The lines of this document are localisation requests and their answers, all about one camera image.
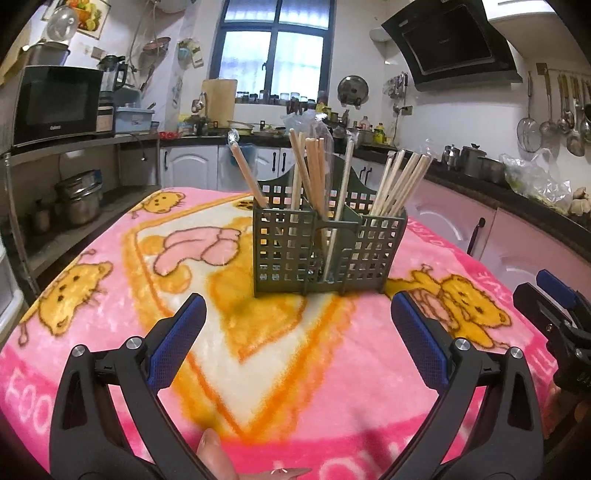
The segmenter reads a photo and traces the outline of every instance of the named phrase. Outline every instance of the utensil holder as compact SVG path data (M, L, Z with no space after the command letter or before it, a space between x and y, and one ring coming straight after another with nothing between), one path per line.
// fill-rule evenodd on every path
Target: utensil holder
M344 162L335 156L333 186L329 192L329 218L339 197ZM342 220L323 220L302 195L301 210L291 210L291 171L260 181L272 208L254 200L254 295L260 293L318 293L377 290L383 293L396 250L406 229L403 209L395 218L369 215L376 191L361 183L353 169L349 175ZM325 253L320 230L337 234L327 281L323 281Z

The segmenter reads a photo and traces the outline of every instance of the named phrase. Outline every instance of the blue textured pad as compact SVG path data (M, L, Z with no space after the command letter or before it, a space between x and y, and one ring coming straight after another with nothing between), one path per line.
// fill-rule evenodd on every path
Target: blue textured pad
M183 360L193 346L205 324L207 307L205 299L194 295L189 305L183 304L175 318L175 324L150 359L148 385L157 392L173 382Z
M573 309L577 303L577 297L572 288L565 285L548 270L540 270L535 276L535 282L539 288L550 295L564 309Z
M449 383L447 358L414 306L397 293L390 307L392 321L413 358L425 385L442 393Z

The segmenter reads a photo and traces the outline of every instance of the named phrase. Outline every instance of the black range hood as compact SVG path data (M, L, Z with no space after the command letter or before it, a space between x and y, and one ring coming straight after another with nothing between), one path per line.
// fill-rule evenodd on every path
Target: black range hood
M467 83L522 83L506 39L482 0L414 0L382 24L408 63L417 90Z

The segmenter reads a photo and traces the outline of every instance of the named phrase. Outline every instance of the garlic bulb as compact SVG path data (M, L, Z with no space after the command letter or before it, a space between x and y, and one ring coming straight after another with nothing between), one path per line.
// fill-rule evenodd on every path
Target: garlic bulb
M576 200L588 199L587 191L585 187L579 187L573 193L573 198Z
M591 212L591 203L589 203L586 199L577 199L573 200L573 203L570 204L570 213L580 217L585 213Z

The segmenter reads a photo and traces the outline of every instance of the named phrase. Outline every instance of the pink tablecloth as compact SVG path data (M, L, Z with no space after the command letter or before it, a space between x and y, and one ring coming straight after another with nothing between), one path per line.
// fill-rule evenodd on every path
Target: pink tablecloth
M436 399L392 324L408 290L454 336L521 347L543 400L556 368L544 338L479 262L410 220L387 295L252 296L252 202L163 190L101 235L44 292L0 352L0 408L48 466L51 411L71 348L116 348L196 291L206 326L160 397L192 446L221 435L239 471L310 467L310 479L377 478ZM116 406L134 451L149 455ZM463 446L480 398L448 456Z

